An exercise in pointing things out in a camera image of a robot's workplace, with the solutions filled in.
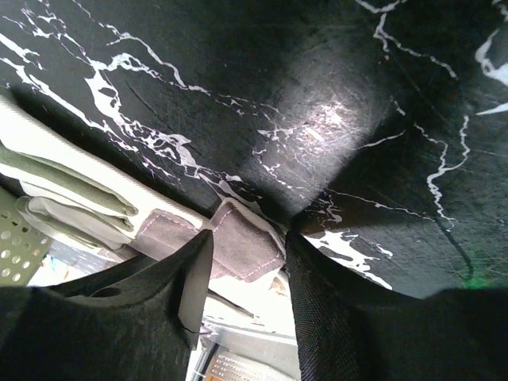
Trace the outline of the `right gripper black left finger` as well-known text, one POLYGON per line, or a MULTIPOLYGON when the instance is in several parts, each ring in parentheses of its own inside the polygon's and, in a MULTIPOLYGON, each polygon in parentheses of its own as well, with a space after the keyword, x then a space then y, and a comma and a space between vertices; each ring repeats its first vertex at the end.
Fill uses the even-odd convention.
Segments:
POLYGON ((4 380, 183 380, 196 348, 214 238, 51 287, 1 289, 4 380))

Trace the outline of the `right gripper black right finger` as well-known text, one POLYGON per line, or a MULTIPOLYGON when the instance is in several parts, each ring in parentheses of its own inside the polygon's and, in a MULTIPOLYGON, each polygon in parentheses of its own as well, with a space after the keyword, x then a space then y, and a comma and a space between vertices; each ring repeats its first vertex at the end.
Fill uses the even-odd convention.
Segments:
POLYGON ((413 298, 365 279, 286 236, 304 380, 504 380, 506 288, 413 298))

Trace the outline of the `white glove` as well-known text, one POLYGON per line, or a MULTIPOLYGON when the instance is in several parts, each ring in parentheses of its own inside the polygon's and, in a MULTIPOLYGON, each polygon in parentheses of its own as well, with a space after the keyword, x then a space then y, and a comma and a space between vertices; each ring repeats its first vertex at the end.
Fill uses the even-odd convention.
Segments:
POLYGON ((208 318, 291 336, 282 236, 233 198, 211 217, 164 197, 1 101, 1 173, 17 181, 28 223, 92 254, 136 250, 162 260, 204 229, 214 235, 208 318))

